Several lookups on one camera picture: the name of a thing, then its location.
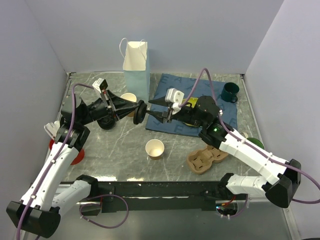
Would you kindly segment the stack of brown paper cups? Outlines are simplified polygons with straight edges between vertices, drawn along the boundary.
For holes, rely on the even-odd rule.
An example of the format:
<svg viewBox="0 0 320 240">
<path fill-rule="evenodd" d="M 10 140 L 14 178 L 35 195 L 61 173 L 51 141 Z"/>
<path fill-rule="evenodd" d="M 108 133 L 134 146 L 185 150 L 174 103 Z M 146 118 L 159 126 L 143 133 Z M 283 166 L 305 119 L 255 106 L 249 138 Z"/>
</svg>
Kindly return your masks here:
<svg viewBox="0 0 320 240">
<path fill-rule="evenodd" d="M 128 100 L 128 101 L 135 102 L 135 103 L 137 102 L 137 97 L 133 93 L 127 92 L 127 93 L 122 94 L 120 97 L 124 100 Z M 131 113 L 129 113 L 127 115 L 127 117 L 132 118 L 134 116 L 134 113 L 135 113 L 135 111 L 132 111 Z"/>
</svg>

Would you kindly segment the single brown paper cup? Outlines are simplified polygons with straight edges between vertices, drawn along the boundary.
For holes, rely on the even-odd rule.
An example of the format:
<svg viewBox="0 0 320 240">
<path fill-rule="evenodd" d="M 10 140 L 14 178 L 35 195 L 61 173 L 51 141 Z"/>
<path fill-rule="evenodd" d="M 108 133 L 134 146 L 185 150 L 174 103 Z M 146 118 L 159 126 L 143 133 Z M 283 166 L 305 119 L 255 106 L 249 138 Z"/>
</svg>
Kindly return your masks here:
<svg viewBox="0 0 320 240">
<path fill-rule="evenodd" d="M 152 160 L 158 160 L 165 151 L 165 145 L 159 139 L 151 139 L 145 145 L 145 151 Z"/>
</svg>

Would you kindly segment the black cup lid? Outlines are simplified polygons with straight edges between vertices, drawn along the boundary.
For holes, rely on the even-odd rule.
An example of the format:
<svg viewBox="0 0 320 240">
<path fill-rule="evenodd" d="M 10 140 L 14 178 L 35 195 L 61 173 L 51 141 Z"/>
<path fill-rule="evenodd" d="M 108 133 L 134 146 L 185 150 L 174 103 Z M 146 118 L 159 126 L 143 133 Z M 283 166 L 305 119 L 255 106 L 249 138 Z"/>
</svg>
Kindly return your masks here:
<svg viewBox="0 0 320 240">
<path fill-rule="evenodd" d="M 147 107 L 148 105 L 143 100 L 140 100 L 138 102 L 138 107 L 135 109 L 133 115 L 133 123 L 135 125 L 138 125 L 144 121 L 144 118 L 147 113 Z"/>
</svg>

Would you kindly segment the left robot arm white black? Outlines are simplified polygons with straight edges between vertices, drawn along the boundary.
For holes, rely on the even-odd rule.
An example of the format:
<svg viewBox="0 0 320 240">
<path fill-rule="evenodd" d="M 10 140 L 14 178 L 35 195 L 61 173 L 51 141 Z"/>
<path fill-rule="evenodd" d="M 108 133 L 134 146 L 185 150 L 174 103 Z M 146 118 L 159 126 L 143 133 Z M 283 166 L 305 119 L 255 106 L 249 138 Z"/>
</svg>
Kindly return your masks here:
<svg viewBox="0 0 320 240">
<path fill-rule="evenodd" d="M 54 137 L 49 156 L 40 173 L 19 201 L 11 201 L 6 212 L 16 227 L 16 239 L 21 232 L 38 238 L 49 238 L 57 230 L 62 216 L 77 202 L 94 201 L 99 195 L 99 181 L 88 175 L 76 178 L 65 191 L 56 195 L 63 176 L 79 155 L 88 139 L 87 124 L 105 123 L 123 119 L 138 108 L 138 103 L 114 95 L 109 90 L 87 105 L 74 92 L 68 94 L 60 110 L 60 126 Z"/>
</svg>

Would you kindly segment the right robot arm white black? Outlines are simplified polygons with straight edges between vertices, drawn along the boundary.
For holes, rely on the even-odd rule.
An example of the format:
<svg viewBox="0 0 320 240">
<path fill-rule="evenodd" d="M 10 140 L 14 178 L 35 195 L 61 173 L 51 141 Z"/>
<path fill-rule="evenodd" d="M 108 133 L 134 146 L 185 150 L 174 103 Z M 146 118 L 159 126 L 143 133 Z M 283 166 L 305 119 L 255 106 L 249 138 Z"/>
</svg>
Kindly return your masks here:
<svg viewBox="0 0 320 240">
<path fill-rule="evenodd" d="M 221 110 L 211 96 L 201 96 L 195 104 L 186 104 L 181 109 L 175 109 L 175 104 L 164 97 L 152 99 L 150 103 L 168 108 L 163 112 L 148 111 L 159 122 L 177 120 L 200 127 L 198 135 L 207 145 L 236 157 L 258 172 L 258 176 L 227 173 L 218 188 L 223 199 L 247 194 L 266 197 L 280 208 L 290 205 L 301 183 L 300 162 L 276 157 L 244 138 L 228 124 L 221 123 Z"/>
</svg>

